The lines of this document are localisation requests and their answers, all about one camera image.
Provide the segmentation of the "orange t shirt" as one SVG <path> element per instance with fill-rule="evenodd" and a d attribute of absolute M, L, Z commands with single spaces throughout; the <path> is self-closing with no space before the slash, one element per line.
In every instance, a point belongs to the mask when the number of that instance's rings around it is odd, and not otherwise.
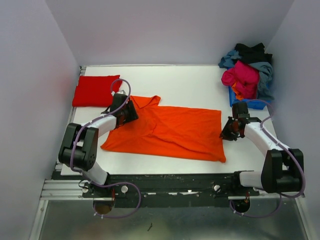
<path fill-rule="evenodd" d="M 160 96 L 131 96 L 138 119 L 109 132 L 109 152 L 226 162 L 220 110 L 160 106 Z"/>

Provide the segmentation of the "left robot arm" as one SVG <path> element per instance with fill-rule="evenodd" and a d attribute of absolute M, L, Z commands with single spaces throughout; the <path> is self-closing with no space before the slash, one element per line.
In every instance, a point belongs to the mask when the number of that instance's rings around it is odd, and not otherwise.
<path fill-rule="evenodd" d="M 72 122 L 67 125 L 58 153 L 58 161 L 95 183 L 93 191 L 99 197 L 107 197 L 110 194 L 111 185 L 107 182 L 109 173 L 96 162 L 98 139 L 138 118 L 130 97 L 123 93 L 115 93 L 111 106 L 100 116 L 84 124 Z"/>

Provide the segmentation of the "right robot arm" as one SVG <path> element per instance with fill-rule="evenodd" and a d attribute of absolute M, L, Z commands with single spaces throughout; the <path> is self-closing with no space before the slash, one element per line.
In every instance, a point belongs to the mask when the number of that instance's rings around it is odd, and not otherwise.
<path fill-rule="evenodd" d="M 248 104 L 232 105 L 232 116 L 222 129 L 221 139 L 236 141 L 249 139 L 265 157 L 261 171 L 236 171 L 230 183 L 230 191 L 241 196 L 248 188 L 276 193 L 286 198 L 297 198 L 304 193 L 304 155 L 298 148 L 290 148 L 273 136 L 264 121 L 250 116 Z"/>

